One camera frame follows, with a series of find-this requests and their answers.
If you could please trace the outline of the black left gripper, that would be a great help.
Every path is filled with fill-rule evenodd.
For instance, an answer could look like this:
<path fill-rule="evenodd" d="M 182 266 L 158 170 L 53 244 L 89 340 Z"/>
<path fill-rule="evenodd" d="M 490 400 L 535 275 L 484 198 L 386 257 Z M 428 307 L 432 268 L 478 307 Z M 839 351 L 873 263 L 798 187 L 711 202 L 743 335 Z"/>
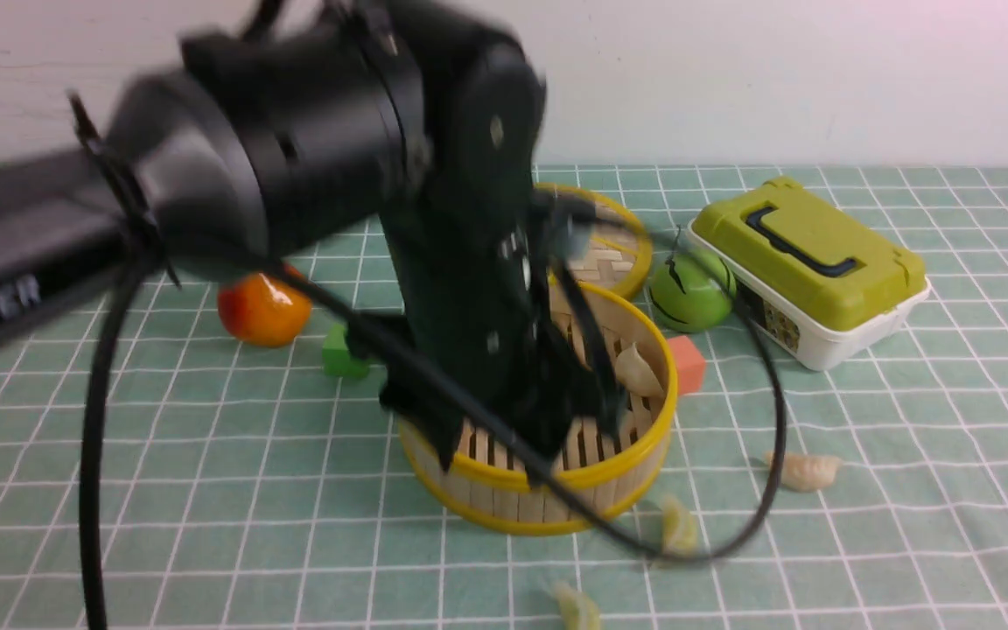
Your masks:
<path fill-rule="evenodd" d="M 388 361 L 381 406 L 403 415 L 451 466 L 471 416 L 457 390 L 499 419 L 499 438 L 524 443 L 548 466 L 578 418 L 616 436 L 627 388 L 613 374 L 599 323 L 568 271 L 573 244 L 587 241 L 597 211 L 576 194 L 537 190 L 519 219 L 489 246 L 473 242 L 440 208 L 422 200 L 380 212 L 403 299 L 401 312 L 364 312 L 347 323 L 356 358 L 380 360 L 387 344 L 415 351 Z"/>

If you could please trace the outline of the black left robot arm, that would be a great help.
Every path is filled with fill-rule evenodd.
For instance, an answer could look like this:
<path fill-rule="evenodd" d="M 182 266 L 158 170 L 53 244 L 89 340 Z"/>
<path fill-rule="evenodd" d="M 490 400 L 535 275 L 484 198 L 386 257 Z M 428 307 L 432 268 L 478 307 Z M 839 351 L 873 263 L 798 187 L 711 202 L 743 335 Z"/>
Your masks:
<path fill-rule="evenodd" d="M 108 131 L 0 164 L 0 346 L 96 298 L 163 247 L 213 282 L 235 251 L 296 254 L 371 216 L 402 314 L 360 316 L 555 461 L 578 418 L 616 436 L 627 392 L 602 346 L 578 359 L 550 316 L 575 226 L 531 166 L 547 87 L 519 40 L 440 1 L 333 1 L 273 40 L 181 41 L 136 77 Z"/>

